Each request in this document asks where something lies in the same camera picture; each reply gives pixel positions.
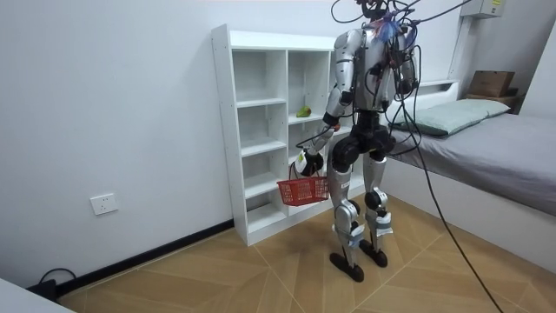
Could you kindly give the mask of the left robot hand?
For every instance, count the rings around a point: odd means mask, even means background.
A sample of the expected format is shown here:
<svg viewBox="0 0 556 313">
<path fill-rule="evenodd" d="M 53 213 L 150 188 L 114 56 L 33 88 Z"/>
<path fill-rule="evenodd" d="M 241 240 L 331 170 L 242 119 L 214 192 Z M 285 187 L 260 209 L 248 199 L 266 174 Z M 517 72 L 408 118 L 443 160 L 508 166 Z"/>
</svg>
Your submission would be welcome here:
<svg viewBox="0 0 556 313">
<path fill-rule="evenodd" d="M 312 176 L 321 170 L 324 165 L 324 158 L 320 152 L 310 154 L 307 149 L 302 150 L 294 161 L 297 174 L 301 176 Z"/>
</svg>

